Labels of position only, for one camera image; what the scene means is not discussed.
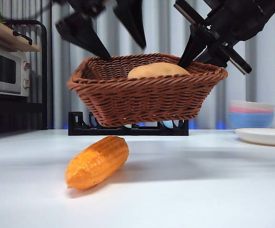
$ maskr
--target corn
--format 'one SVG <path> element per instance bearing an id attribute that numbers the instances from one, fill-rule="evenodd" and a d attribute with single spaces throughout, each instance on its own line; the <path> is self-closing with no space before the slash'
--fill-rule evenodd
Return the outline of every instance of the corn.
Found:
<path id="1" fill-rule="evenodd" d="M 111 176 L 126 162 L 129 147 L 123 138 L 107 136 L 76 155 L 66 169 L 68 188 L 88 189 Z"/>

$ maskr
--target gray curtain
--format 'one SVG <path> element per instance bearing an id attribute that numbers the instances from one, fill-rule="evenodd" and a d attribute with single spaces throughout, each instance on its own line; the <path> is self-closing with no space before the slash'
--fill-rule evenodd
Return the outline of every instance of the gray curtain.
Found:
<path id="1" fill-rule="evenodd" d="M 34 12 L 47 1 L 0 0 L 3 13 L 11 13 L 19 17 Z M 197 11 L 205 17 L 209 7 L 203 1 L 189 1 Z M 105 44 L 111 55 L 128 55 L 136 53 L 164 52 L 181 56 L 189 37 L 189 24 L 174 7 L 174 0 L 144 0 L 143 17 L 147 39 L 147 48 L 141 51 L 134 43 L 126 29 L 115 18 L 111 7 L 102 13 L 95 21 L 97 34 Z M 54 5 L 52 13 L 46 11 L 39 17 L 51 31 L 52 62 L 53 62 L 53 92 L 54 92 L 54 128 L 67 128 L 67 113 L 69 111 L 83 111 L 87 115 L 87 108 L 77 98 L 74 92 L 66 87 L 66 81 L 71 73 L 85 58 L 92 56 L 87 51 L 63 41 L 57 33 L 54 23 L 69 14 L 69 6 Z M 37 37 L 38 31 L 31 32 Z M 230 100 L 247 100 L 275 104 L 275 15 L 266 24 L 264 30 L 255 38 L 240 42 L 236 50 L 253 67 L 253 72 L 243 76 L 231 63 L 227 67 L 229 76 L 220 82 L 206 98 L 198 117 L 190 121 L 190 128 L 197 129 L 230 129 L 228 120 L 228 104 Z M 31 54 L 32 63 L 37 54 Z"/>

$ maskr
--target wooden shelf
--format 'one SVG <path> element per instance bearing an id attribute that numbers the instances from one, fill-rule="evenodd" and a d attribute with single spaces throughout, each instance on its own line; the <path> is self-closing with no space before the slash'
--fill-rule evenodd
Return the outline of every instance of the wooden shelf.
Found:
<path id="1" fill-rule="evenodd" d="M 0 40 L 9 44 L 12 49 L 17 49 L 19 51 L 41 51 L 41 48 L 36 45 L 28 44 L 28 41 L 23 37 L 16 37 L 13 35 L 13 30 L 9 27 L 0 23 Z"/>

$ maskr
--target cable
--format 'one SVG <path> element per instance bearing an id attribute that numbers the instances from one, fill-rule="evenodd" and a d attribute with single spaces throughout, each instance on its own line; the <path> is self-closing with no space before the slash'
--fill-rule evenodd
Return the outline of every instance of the cable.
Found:
<path id="1" fill-rule="evenodd" d="M 39 15 L 41 15 L 44 11 L 50 9 L 52 7 L 53 3 L 50 1 L 50 3 L 48 5 L 46 5 L 45 7 L 43 7 L 40 11 L 36 12 L 33 16 L 31 16 L 31 19 L 35 19 L 36 17 L 38 17 Z M 21 20 L 21 19 L 12 19 L 12 18 L 5 18 L 4 16 L 2 16 L 3 20 Z"/>

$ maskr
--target stacked bowl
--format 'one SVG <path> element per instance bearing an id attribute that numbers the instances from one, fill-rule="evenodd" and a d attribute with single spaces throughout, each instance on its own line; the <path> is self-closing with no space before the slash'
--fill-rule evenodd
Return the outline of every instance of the stacked bowl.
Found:
<path id="1" fill-rule="evenodd" d="M 231 125 L 237 128 L 269 128 L 275 116 L 273 104 L 230 101 L 229 119 Z"/>

